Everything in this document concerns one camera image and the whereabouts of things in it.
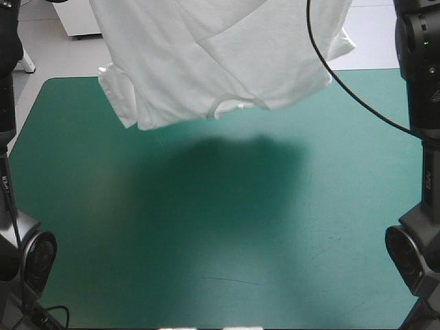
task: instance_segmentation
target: white floor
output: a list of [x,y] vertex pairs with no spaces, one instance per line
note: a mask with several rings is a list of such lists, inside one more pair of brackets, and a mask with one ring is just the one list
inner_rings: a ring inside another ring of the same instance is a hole
[[[54,77],[96,76],[111,61],[100,37],[68,37],[51,3],[31,0],[21,8],[19,35],[36,65],[34,74],[14,73],[18,132],[43,83]],[[393,0],[353,0],[345,28],[357,44],[351,54],[332,62],[334,69],[398,67],[394,48]]]

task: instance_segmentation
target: black cable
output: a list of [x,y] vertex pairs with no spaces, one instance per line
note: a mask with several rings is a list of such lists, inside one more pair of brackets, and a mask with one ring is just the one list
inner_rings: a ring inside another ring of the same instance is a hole
[[324,67],[327,69],[327,71],[331,74],[331,76],[336,80],[336,82],[352,97],[354,98],[360,105],[362,105],[365,109],[370,111],[374,116],[378,117],[380,120],[384,121],[385,123],[391,125],[392,127],[395,127],[396,129],[399,129],[400,131],[410,134],[412,136],[415,136],[416,138],[419,138],[421,140],[426,140],[426,138],[421,137],[420,135],[412,132],[411,130],[407,129],[406,127],[400,126],[399,124],[396,124],[392,120],[388,119],[384,115],[380,114],[374,108],[370,107],[368,104],[366,104],[359,96],[357,96],[354,92],[352,92],[338,77],[338,75],[330,68],[330,66],[327,64],[326,60],[324,59],[324,56],[322,56],[318,46],[316,45],[314,34],[311,30],[311,19],[310,19],[310,5],[311,0],[307,0],[307,31],[309,32],[309,38],[311,41],[311,44],[313,48],[315,49],[316,54],[318,55],[319,59],[321,60],[321,63],[324,65]]
[[70,323],[70,311],[69,311],[69,309],[66,306],[64,306],[64,305],[59,305],[59,306],[53,306],[53,307],[46,308],[45,311],[53,311],[55,309],[63,309],[66,312],[66,325],[65,325],[65,328],[68,329],[69,328],[69,323]]
[[14,227],[14,233],[15,233],[15,239],[16,244],[19,249],[20,254],[20,265],[19,265],[19,271],[20,271],[20,286],[21,286],[21,312],[23,314],[26,314],[26,289],[25,289],[25,274],[23,269],[23,244],[21,243],[20,233],[19,233],[19,227],[17,225],[17,211],[14,208],[14,205],[9,198],[8,191],[6,190],[5,184],[1,183],[1,189],[3,191],[3,195],[5,196],[6,203],[9,208],[9,212],[11,214],[11,222],[12,226]]

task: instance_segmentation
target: green mat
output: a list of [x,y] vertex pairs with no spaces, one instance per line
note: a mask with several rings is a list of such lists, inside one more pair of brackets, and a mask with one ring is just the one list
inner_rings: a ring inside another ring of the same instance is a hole
[[[408,123],[397,70],[340,74]],[[52,79],[11,165],[20,209],[58,239],[42,303],[73,327],[396,328],[415,301],[384,233],[419,201],[420,143],[335,84],[138,131],[96,78]]]

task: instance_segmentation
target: white fabric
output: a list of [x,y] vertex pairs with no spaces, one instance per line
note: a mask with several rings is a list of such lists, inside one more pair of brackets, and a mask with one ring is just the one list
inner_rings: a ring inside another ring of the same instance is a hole
[[[126,127],[279,109],[331,82],[307,35],[306,0],[90,2],[113,60],[99,81]],[[350,4],[312,1],[329,60],[354,49],[342,28]]]

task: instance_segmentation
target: white cabinet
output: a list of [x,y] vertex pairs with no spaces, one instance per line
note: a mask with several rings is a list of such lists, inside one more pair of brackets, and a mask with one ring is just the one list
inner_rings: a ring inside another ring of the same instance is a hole
[[54,7],[68,36],[101,33],[89,0],[54,3]]

